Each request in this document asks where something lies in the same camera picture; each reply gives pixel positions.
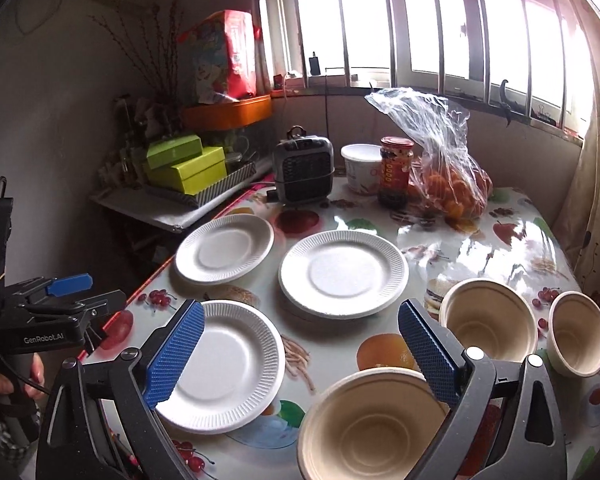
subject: green box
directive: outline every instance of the green box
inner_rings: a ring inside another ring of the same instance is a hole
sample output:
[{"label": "green box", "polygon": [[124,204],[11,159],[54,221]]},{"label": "green box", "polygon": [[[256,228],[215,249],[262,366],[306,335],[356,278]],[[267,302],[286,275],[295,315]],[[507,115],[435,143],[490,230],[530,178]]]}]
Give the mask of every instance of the green box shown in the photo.
[{"label": "green box", "polygon": [[224,150],[220,146],[209,146],[203,148],[202,155],[196,158],[146,173],[154,186],[196,194],[226,177]]},{"label": "green box", "polygon": [[202,141],[197,135],[162,140],[149,145],[146,163],[151,170],[177,164],[202,153]]}]

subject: white plastic container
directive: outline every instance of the white plastic container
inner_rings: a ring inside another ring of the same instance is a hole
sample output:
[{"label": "white plastic container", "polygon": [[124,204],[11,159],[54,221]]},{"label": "white plastic container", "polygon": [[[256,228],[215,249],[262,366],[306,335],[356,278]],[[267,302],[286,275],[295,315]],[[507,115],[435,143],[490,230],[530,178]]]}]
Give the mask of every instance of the white plastic container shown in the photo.
[{"label": "white plastic container", "polygon": [[349,144],[340,150],[347,170],[347,183],[356,193],[373,195],[378,192],[382,173],[380,146]]}]

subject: plastic bag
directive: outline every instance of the plastic bag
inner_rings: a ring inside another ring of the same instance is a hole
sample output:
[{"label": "plastic bag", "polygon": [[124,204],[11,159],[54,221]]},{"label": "plastic bag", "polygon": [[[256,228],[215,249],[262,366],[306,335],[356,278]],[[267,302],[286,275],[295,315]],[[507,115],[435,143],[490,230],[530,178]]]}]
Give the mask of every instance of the plastic bag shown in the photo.
[{"label": "plastic bag", "polygon": [[423,148],[422,157],[411,164],[411,203],[421,202],[424,209],[455,219],[484,212],[492,184],[466,147],[468,110],[411,88],[383,89],[365,99]]}]

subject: striped tray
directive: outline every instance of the striped tray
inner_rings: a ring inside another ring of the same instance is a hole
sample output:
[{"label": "striped tray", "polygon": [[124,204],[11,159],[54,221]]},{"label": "striped tray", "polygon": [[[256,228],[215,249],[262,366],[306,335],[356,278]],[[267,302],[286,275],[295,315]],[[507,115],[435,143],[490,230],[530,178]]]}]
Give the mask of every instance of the striped tray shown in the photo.
[{"label": "striped tray", "polygon": [[203,205],[211,202],[215,197],[222,195],[228,189],[233,186],[240,184],[242,181],[247,180],[250,176],[256,173],[256,165],[254,162],[244,165],[238,171],[227,175],[222,180],[218,180],[215,184],[203,189],[195,195],[187,195],[174,191],[173,189],[167,189],[165,187],[155,186],[142,186],[144,190],[151,195],[159,196],[172,202],[178,202],[191,209],[198,209]]}]

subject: orange tray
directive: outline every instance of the orange tray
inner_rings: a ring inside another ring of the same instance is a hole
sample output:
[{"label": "orange tray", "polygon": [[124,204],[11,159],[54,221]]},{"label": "orange tray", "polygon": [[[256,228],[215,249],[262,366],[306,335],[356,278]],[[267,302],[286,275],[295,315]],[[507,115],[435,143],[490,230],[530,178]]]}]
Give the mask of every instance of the orange tray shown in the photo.
[{"label": "orange tray", "polygon": [[271,97],[263,95],[237,103],[200,105],[183,108],[182,123],[188,130],[211,132],[233,130],[271,117]]}]

